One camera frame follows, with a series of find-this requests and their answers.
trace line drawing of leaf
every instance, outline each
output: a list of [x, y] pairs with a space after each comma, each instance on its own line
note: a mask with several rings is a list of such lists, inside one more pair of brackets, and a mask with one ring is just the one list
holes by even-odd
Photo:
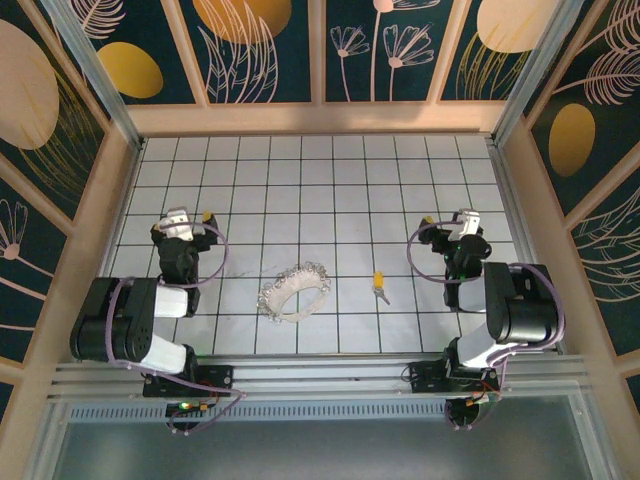
[[202, 2], [209, 25], [218, 35], [210, 36], [198, 27], [209, 53], [207, 91], [214, 103], [255, 103], [266, 95], [264, 101], [271, 102], [278, 85], [278, 56], [269, 26], [246, 2], [246, 17], [229, 0], [218, 3], [221, 8], [211, 1]]
[[601, 302], [640, 297], [639, 214], [640, 188], [637, 188], [616, 208], [584, 219], [573, 235], [594, 296]]
[[120, 24], [126, 13], [123, 0], [69, 0], [85, 35], [106, 40]]
[[640, 44], [640, 3], [638, 0], [617, 0], [609, 15], [607, 28], [582, 45], [576, 55], [589, 48], [603, 36], [613, 50], [626, 52], [638, 48], [638, 44]]

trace cable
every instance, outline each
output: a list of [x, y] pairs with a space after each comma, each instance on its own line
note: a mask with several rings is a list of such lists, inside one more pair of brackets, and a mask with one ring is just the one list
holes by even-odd
[[203, 287], [205, 285], [208, 285], [209, 283], [213, 282], [213, 279], [216, 278], [218, 276], [218, 274], [220, 272], [222, 272], [222, 270], [224, 269], [225, 265], [227, 264], [227, 260], [229, 259], [229, 241], [227, 240], [227, 238], [222, 235], [222, 233], [220, 232], [220, 230], [218, 230], [215, 227], [212, 227], [211, 225], [207, 224], [207, 223], [198, 223], [198, 222], [182, 222], [182, 223], [172, 223], [171, 225], [167, 225], [165, 227], [160, 228], [160, 231], [164, 231], [164, 230], [168, 230], [170, 228], [175, 228], [175, 227], [202, 227], [205, 230], [209, 230], [210, 232], [213, 232], [214, 234], [216, 234], [216, 236], [222, 240], [222, 243], [224, 244], [224, 255], [222, 257], [222, 263], [220, 264], [220, 267], [218, 268], [218, 270], [216, 270], [213, 275], [205, 278], [204, 280], [200, 280], [196, 283], [186, 283], [183, 285], [174, 285], [171, 283], [166, 283], [163, 285], [165, 287], [174, 287], [174, 288], [198, 288], [198, 287]]
[[411, 235], [411, 237], [409, 237], [409, 241], [407, 242], [407, 260], [409, 261], [409, 266], [411, 267], [411, 270], [413, 270], [419, 277], [422, 277], [425, 280], [429, 280], [430, 282], [435, 282], [435, 283], [442, 283], [444, 285], [455, 285], [455, 284], [460, 284], [460, 283], [472, 282], [474, 280], [477, 280], [478, 278], [481, 278], [481, 277], [473, 277], [473, 278], [465, 278], [464, 280], [462, 280], [462, 279], [459, 279], [459, 280], [449, 280], [449, 279], [442, 280], [442, 279], [440, 279], [438, 277], [432, 277], [430, 275], [422, 273], [418, 269], [416, 264], [413, 262], [413, 258], [411, 256], [411, 245], [413, 245], [413, 241], [415, 240], [415, 238], [418, 235], [420, 235], [425, 230], [428, 230], [428, 229], [434, 228], [434, 227], [441, 227], [443, 225], [462, 225], [462, 222], [449, 221], [449, 222], [428, 223], [427, 225], [424, 225], [424, 226], [420, 227], [418, 230], [416, 230], [415, 232], [413, 232], [413, 235]]
[[[224, 265], [227, 261], [228, 258], [228, 254], [229, 254], [229, 243], [227, 241], [227, 239], [220, 234], [220, 232], [212, 227], [211, 225], [207, 225], [204, 223], [195, 223], [195, 222], [185, 222], [184, 224], [174, 224], [172, 226], [183, 226], [183, 225], [192, 225], [192, 226], [200, 226], [203, 227], [205, 229], [208, 229], [214, 233], [216, 233], [216, 235], [218, 235], [221, 239], [222, 242], [225, 245], [225, 254], [224, 254], [224, 258], [222, 261], [222, 264], [220, 265], [220, 268], [218, 268], [218, 270], [216, 270], [216, 272], [211, 275], [209, 278], [207, 278], [206, 280], [203, 280], [202, 282], [198, 282], [197, 284], [191, 284], [191, 285], [167, 285], [167, 286], [172, 286], [172, 287], [179, 287], [179, 288], [195, 288], [198, 285], [204, 285], [208, 282], [210, 282], [216, 275], [218, 275], [222, 269], [224, 268]], [[153, 375], [153, 376], [158, 376], [158, 377], [162, 377], [164, 379], [167, 379], [169, 381], [172, 381], [174, 383], [177, 383], [179, 385], [184, 385], [185, 387], [190, 387], [190, 388], [195, 388], [198, 390], [204, 390], [207, 392], [215, 392], [215, 393], [229, 393], [229, 394], [235, 394], [236, 398], [229, 403], [229, 405], [227, 405], [225, 408], [223, 408], [216, 416], [214, 416], [213, 418], [211, 418], [210, 420], [207, 420], [204, 423], [198, 423], [198, 425], [190, 430], [186, 430], [182, 432], [182, 435], [184, 436], [188, 436], [190, 433], [196, 433], [199, 432], [201, 430], [204, 430], [206, 428], [209, 428], [211, 425], [213, 425], [220, 417], [222, 417], [223, 415], [225, 415], [229, 410], [231, 410], [240, 400], [242, 400], [243, 398], [245, 398], [247, 396], [247, 394], [245, 392], [242, 392], [240, 390], [234, 389], [234, 388], [219, 388], [219, 387], [209, 387], [206, 385], [200, 385], [198, 383], [193, 383], [193, 382], [188, 382], [186, 380], [183, 380], [181, 378], [175, 377], [173, 375], [169, 375], [166, 373], [162, 373], [162, 372], [158, 372], [156, 370], [151, 370], [149, 368], [145, 368], [145, 367], [141, 367], [139, 365], [135, 365], [132, 364], [131, 362], [128, 362], [126, 360], [118, 360], [115, 358], [115, 355], [113, 353], [113, 345], [112, 345], [112, 341], [113, 341], [113, 319], [115, 317], [115, 311], [116, 311], [116, 305], [118, 302], [118, 297], [120, 296], [120, 292], [122, 291], [122, 288], [135, 280], [135, 277], [126, 277], [121, 279], [118, 284], [116, 285], [116, 287], [113, 290], [113, 293], [111, 295], [111, 300], [109, 301], [109, 308], [107, 310], [107, 319], [106, 319], [106, 325], [105, 325], [105, 334], [104, 334], [104, 339], [105, 339], [105, 349], [106, 349], [106, 353], [107, 353], [107, 359], [109, 360], [109, 363], [113, 364], [113, 365], [118, 365], [118, 366], [122, 366], [125, 367], [127, 370], [136, 370], [139, 371], [141, 373], [147, 374], [147, 375]], [[178, 433], [178, 429], [174, 428], [172, 430], [172, 433]]]

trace dark teal wallpaper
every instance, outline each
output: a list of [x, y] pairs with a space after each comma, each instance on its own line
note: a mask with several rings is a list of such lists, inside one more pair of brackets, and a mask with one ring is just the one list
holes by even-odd
[[327, 1], [327, 102], [427, 98], [452, 2], [383, 3]]
[[571, 232], [618, 355], [640, 348], [640, 170]]
[[13, 385], [0, 382], [0, 424], [2, 424], [2, 417], [9, 405], [9, 398], [11, 398], [11, 392], [13, 392]]
[[307, 0], [180, 0], [211, 103], [310, 102]]
[[17, 2], [0, 9], [0, 153], [73, 218], [104, 137]]
[[0, 180], [0, 357], [24, 360], [65, 241]]
[[531, 128], [568, 214], [640, 140], [640, 8], [611, 0]]

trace vent grille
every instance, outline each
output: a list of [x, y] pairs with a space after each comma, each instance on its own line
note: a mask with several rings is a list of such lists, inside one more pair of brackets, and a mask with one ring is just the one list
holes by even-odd
[[[223, 406], [206, 413], [194, 412], [176, 422], [207, 420], [217, 415]], [[138, 405], [76, 405], [71, 411], [73, 423], [152, 423], [165, 422], [166, 404]], [[223, 421], [283, 421], [283, 420], [355, 420], [387, 418], [425, 418], [444, 414], [444, 400], [370, 400], [370, 401], [309, 401], [309, 402], [249, 402], [245, 401], [221, 420]]]

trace wire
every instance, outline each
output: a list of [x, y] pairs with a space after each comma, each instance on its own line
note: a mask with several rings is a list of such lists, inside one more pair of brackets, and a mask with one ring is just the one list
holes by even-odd
[[[224, 268], [224, 265], [227, 261], [228, 258], [228, 252], [229, 252], [229, 242], [227, 241], [227, 239], [220, 234], [220, 232], [218, 232], [218, 230], [214, 227], [212, 227], [211, 225], [207, 225], [205, 223], [185, 223], [186, 225], [193, 225], [193, 226], [200, 226], [203, 227], [207, 230], [213, 231], [214, 233], [216, 233], [222, 240], [222, 242], [225, 245], [225, 255], [224, 258], [222, 260], [222, 264], [220, 265], [220, 268], [218, 268], [218, 270], [216, 270], [216, 272], [209, 277], [207, 280], [203, 281], [203, 282], [199, 282], [198, 284], [194, 284], [194, 285], [175, 285], [176, 287], [180, 287], [180, 288], [195, 288], [196, 285], [202, 285], [207, 281], [211, 281], [211, 279], [213, 277], [215, 277], [216, 275], [218, 275], [222, 269]], [[174, 224], [173, 226], [183, 226], [183, 224]], [[210, 420], [204, 422], [204, 423], [199, 423], [196, 427], [184, 431], [182, 432], [182, 434], [184, 436], [188, 436], [190, 433], [196, 433], [202, 430], [205, 430], [206, 428], [209, 428], [210, 426], [212, 426], [220, 417], [222, 417], [223, 415], [225, 415], [229, 410], [231, 410], [233, 407], [236, 406], [236, 404], [242, 400], [243, 398], [245, 398], [247, 396], [247, 394], [245, 392], [242, 392], [240, 390], [234, 389], [234, 388], [219, 388], [219, 387], [209, 387], [206, 385], [200, 385], [198, 383], [193, 383], [193, 382], [188, 382], [186, 380], [183, 380], [181, 378], [175, 377], [173, 375], [169, 375], [166, 373], [162, 373], [162, 372], [158, 372], [157, 370], [152, 370], [149, 368], [145, 368], [145, 367], [141, 367], [139, 365], [133, 364], [131, 362], [128, 362], [126, 360], [118, 360], [115, 358], [115, 355], [113, 353], [113, 345], [112, 345], [112, 341], [113, 341], [113, 319], [115, 317], [115, 312], [116, 312], [116, 305], [118, 302], [118, 297], [120, 296], [120, 292], [122, 291], [122, 289], [124, 288], [125, 285], [127, 285], [130, 282], [133, 282], [135, 280], [135, 277], [126, 277], [121, 279], [118, 284], [116, 285], [116, 287], [113, 290], [113, 293], [111, 295], [111, 300], [109, 301], [109, 308], [107, 310], [107, 319], [106, 319], [106, 325], [105, 325], [105, 334], [104, 334], [104, 339], [105, 339], [105, 349], [106, 349], [106, 353], [107, 353], [107, 359], [109, 360], [109, 363], [113, 364], [113, 365], [118, 365], [121, 367], [125, 367], [127, 370], [136, 370], [139, 371], [141, 373], [147, 374], [147, 375], [153, 375], [153, 376], [158, 376], [158, 377], [162, 377], [165, 378], [167, 380], [170, 380], [174, 383], [177, 383], [179, 385], [184, 385], [185, 387], [190, 387], [190, 388], [195, 388], [195, 389], [199, 389], [199, 390], [204, 390], [206, 392], [215, 392], [215, 393], [229, 393], [229, 394], [235, 394], [236, 398], [229, 403], [229, 405], [227, 405], [225, 408], [223, 408], [222, 410], [220, 410], [220, 412], [218, 412], [217, 415], [215, 415], [213, 418], [211, 418]], [[174, 428], [172, 430], [172, 432], [175, 434], [178, 432], [178, 429]]]
[[409, 241], [407, 242], [407, 260], [409, 261], [409, 266], [411, 267], [411, 270], [413, 270], [419, 277], [424, 278], [425, 280], [429, 280], [430, 282], [435, 282], [435, 283], [442, 283], [444, 285], [456, 285], [456, 284], [460, 284], [460, 283], [466, 283], [466, 282], [473, 282], [474, 280], [477, 280], [481, 277], [472, 277], [472, 278], [465, 278], [464, 280], [462, 279], [445, 279], [442, 280], [441, 278], [438, 277], [433, 277], [431, 275], [427, 275], [423, 272], [420, 271], [420, 269], [418, 269], [418, 267], [416, 266], [416, 264], [413, 262], [413, 257], [411, 256], [411, 246], [413, 245], [413, 241], [415, 240], [415, 238], [420, 235], [422, 232], [424, 232], [425, 230], [428, 230], [430, 228], [435, 228], [435, 227], [441, 227], [443, 225], [462, 225], [462, 222], [456, 222], [456, 221], [448, 221], [448, 222], [434, 222], [434, 223], [428, 223], [427, 225], [424, 225], [422, 227], [420, 227], [418, 230], [416, 230], [415, 232], [413, 232], [413, 235], [411, 235], [411, 237], [409, 237]]

